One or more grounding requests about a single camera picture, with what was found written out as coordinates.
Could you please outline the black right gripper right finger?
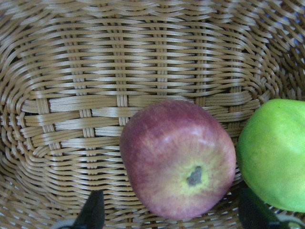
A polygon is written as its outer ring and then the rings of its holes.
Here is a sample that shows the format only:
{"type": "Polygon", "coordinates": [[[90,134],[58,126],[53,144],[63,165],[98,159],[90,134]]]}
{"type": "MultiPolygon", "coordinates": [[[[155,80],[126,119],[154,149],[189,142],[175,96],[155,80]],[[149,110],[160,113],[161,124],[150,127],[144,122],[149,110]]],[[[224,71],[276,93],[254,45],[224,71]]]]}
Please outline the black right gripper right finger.
{"type": "Polygon", "coordinates": [[[244,229],[281,228],[275,213],[249,188],[243,188],[240,192],[239,220],[244,229]]]}

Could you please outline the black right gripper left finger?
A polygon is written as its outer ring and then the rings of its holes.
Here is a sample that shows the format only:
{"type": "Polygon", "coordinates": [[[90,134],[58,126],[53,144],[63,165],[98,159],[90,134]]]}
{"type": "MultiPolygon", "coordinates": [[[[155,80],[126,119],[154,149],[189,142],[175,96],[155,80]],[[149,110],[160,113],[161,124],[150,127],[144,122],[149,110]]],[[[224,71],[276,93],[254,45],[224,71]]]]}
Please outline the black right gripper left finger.
{"type": "Polygon", "coordinates": [[[78,217],[74,229],[102,229],[105,221],[104,195],[102,190],[92,191],[78,217]]]}

